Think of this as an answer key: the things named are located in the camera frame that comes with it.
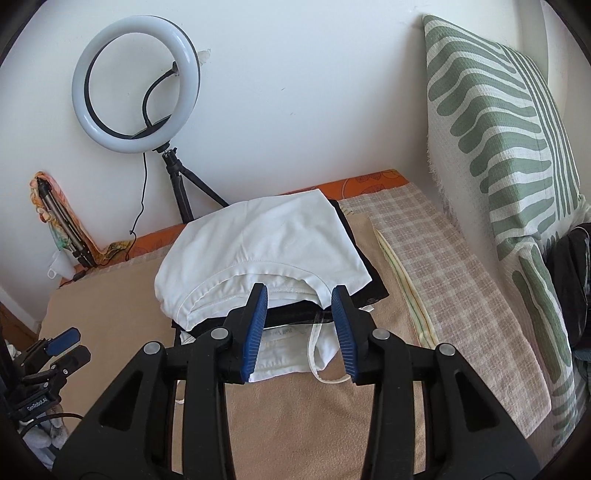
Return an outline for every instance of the white ring light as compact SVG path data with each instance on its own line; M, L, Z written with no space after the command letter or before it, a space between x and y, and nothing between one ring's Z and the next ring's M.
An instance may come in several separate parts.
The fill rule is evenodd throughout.
M103 124L92 109L88 93L90 71L100 52L113 40L128 33L144 33L160 40L173 55L180 76L173 113L137 135L120 134ZM99 145L120 153L141 153L161 147L181 130L197 101L199 83L197 52L183 30L164 18L136 15L109 25L84 49L72 80L72 103L82 128Z

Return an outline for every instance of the white mug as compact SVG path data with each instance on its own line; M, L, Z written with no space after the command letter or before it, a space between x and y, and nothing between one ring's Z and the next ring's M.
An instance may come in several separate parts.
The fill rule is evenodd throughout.
M71 280L76 275L76 269L65 250L58 250L53 254L51 258L51 265L47 271L49 278L55 278L56 275L60 275L67 280Z

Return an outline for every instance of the ring light stand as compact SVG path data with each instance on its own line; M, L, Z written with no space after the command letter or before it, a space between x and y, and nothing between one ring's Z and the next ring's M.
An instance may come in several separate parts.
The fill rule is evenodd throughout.
M128 33L143 33L157 38L170 50L174 58L172 68L156 80L146 92L142 104L146 128L135 135L121 134L107 127L93 109L89 93L90 72L96 59L109 43ZM173 75L178 76L180 80L176 107L169 116L152 123L147 114L148 97L160 82ZM144 153L154 150L162 154L183 223L193 221L194 217L182 176L222 207L228 206L228 203L203 180L183 166L176 156L177 149L170 148L170 140L183 127L193 111L200 84L199 59L188 36L171 21L150 15L123 18L99 32L82 52L72 80L74 112L84 131L95 142L119 153Z

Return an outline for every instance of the black cloth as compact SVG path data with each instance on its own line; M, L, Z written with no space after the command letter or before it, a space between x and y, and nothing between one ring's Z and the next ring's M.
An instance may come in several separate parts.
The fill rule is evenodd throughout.
M556 242L545 262L562 308L572 350L591 348L591 321L587 321L591 301L590 233L591 223L578 225Z
M371 281L366 286L364 286L361 290L351 295L353 305L356 308L366 307L367 305L372 305L386 298L389 295L388 290L384 286L384 282L382 282L382 278L379 276L378 271L371 264L368 258L363 254L363 252L359 249L359 247L357 247L357 243L355 242L355 237L353 236L353 232L351 230L349 222L347 221L347 217L340 209L339 202L337 202L336 200L329 200L329 202L336 210L339 220L343 224L343 227L345 227L347 236L355 246L357 253L361 257L361 260L365 265L365 268L367 269L369 276L371 277ZM197 338L202 333L205 333L212 328L221 326L224 320L224 317L205 319L204 321L196 325L195 328L193 328L193 330L191 330L189 333L195 338ZM290 305L273 307L267 310L265 328L301 323L328 322L332 322L332 311L330 309L330 306L326 309L322 309L322 307L320 307L313 301L301 300ZM173 321L172 327L183 330L183 328L175 321Z

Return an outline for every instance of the checkered cloth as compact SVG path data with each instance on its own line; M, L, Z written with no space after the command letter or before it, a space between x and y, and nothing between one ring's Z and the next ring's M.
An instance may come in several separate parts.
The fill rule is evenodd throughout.
M460 233L412 184L339 203L370 217L404 264L439 341L458 348L529 436L550 412L548 388L517 319Z

